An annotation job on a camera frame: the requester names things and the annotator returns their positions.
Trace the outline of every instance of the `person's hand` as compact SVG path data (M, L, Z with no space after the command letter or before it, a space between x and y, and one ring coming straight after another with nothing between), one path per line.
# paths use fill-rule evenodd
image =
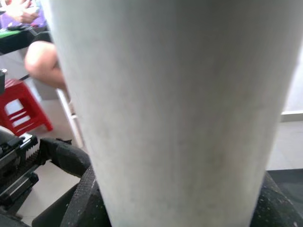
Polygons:
M38 17L38 14L29 8L30 4L30 0L13 0L7 6L6 13L20 23L31 24Z

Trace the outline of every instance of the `person's knee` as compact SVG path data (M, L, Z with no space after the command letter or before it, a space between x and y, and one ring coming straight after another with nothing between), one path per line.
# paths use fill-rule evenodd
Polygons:
M51 59L53 55L52 44L37 41L32 43L25 56L25 68L34 78L40 78L51 69Z

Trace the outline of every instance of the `person's leg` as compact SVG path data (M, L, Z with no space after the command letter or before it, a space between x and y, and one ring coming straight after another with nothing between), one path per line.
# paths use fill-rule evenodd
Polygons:
M45 41L33 42L25 56L25 68L30 76L39 81L66 90L54 44Z

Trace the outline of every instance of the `plastic stool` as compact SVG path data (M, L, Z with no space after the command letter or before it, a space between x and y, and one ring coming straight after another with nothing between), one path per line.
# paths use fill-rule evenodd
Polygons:
M8 103L15 100L19 100L23 108L8 115L5 107ZM26 116L30 119L14 126L14 122ZM17 79L5 80L5 91L0 95L0 125L8 128L15 135L20 136L42 124L44 124L49 131L53 129L52 124L27 86Z

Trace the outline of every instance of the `green object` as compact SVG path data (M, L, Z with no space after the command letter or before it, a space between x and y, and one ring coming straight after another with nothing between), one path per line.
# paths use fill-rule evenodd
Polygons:
M1 38L4 38L4 37L7 37L7 36L10 36L10 35L15 35L15 34L18 34L20 33L20 31L7 31L7 32L0 32L0 39Z

